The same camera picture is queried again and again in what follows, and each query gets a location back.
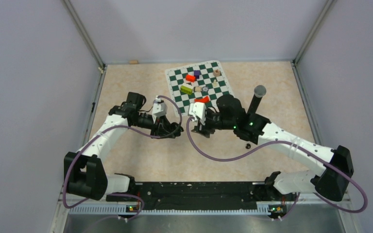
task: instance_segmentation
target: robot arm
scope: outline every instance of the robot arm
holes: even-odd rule
[[[182,127],[170,123],[166,118],[167,106],[160,99],[153,102],[152,114],[140,109],[146,98],[138,93],[129,92],[127,100],[121,106],[114,106],[101,128],[94,134],[97,138],[79,157],[68,180],[67,192],[78,196],[99,200],[105,193],[127,192],[130,177],[122,174],[107,176],[102,163],[117,140],[131,126],[150,129],[151,138],[175,138],[181,135]],[[106,129],[116,127],[105,133]],[[77,153],[69,152],[64,158],[64,176]]]
[[[198,122],[192,131],[209,138],[215,130],[233,130],[240,139],[258,145],[271,141],[290,142],[292,145],[273,144],[271,147],[304,164],[310,170],[295,173],[274,172],[266,179],[266,184],[273,185],[281,194],[318,192],[330,200],[342,200],[348,181],[299,150],[298,147],[307,149],[351,177],[354,170],[349,150],[343,146],[338,146],[335,150],[316,145],[286,132],[269,119],[256,114],[256,109],[265,94],[264,86],[255,88],[248,112],[245,112],[240,101],[232,95],[218,98],[219,112],[206,108],[203,103],[191,104],[188,114],[194,117],[195,122]]]

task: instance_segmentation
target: white wall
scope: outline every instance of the white wall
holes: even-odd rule
[[[325,0],[72,0],[106,63],[292,60]]]
[[[99,72],[59,0],[0,0],[0,233],[49,230]]]
[[[373,232],[373,1],[339,0],[300,63],[324,143],[351,150],[369,197],[359,215]],[[353,203],[360,194],[353,188]]]

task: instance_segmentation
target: red object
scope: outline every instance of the red object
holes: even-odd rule
[[[205,96],[205,98],[203,98],[203,99],[195,99],[195,102],[208,103],[209,102],[209,97]]]
[[[192,75],[189,75],[189,74],[187,74],[187,75],[185,76],[185,79],[186,79],[187,81],[190,81],[190,82],[195,82],[195,80],[196,80],[195,76],[192,76]]]

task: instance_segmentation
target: green and white checkered mat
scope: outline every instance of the green and white checkered mat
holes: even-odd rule
[[[219,69],[221,75],[215,77],[212,73],[214,70]],[[193,83],[185,80],[187,74],[194,75],[194,70],[200,70],[200,77]],[[181,109],[183,116],[188,115],[189,104],[194,103],[195,99],[204,98],[209,96],[210,102],[206,103],[207,107],[217,107],[216,101],[222,95],[234,95],[228,79],[219,61],[207,61],[196,64],[191,64],[183,67],[177,67],[165,70],[165,76],[168,82],[171,98],[176,102],[176,105]],[[218,87],[213,87],[212,83],[217,80]],[[183,83],[192,86],[207,86],[208,92],[194,92],[192,95],[185,94],[180,91]]]

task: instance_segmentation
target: enclosure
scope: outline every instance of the enclosure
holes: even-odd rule
[[[243,212],[145,212],[90,231],[373,232],[373,1],[363,0],[0,1],[0,232],[82,232],[106,216],[63,207],[65,154],[79,150],[128,91],[145,95],[149,108],[173,93],[166,70],[206,61],[219,62],[244,108],[264,85],[257,112],[316,144],[349,148],[368,208],[350,214],[301,194],[282,222]],[[175,113],[169,103],[171,121]],[[248,151],[231,132],[193,138],[222,158]],[[216,163],[187,140],[125,133],[103,166],[139,182],[263,182],[273,171],[306,169],[271,149]],[[68,203],[80,199],[69,195]],[[340,206],[362,203],[349,185]]]

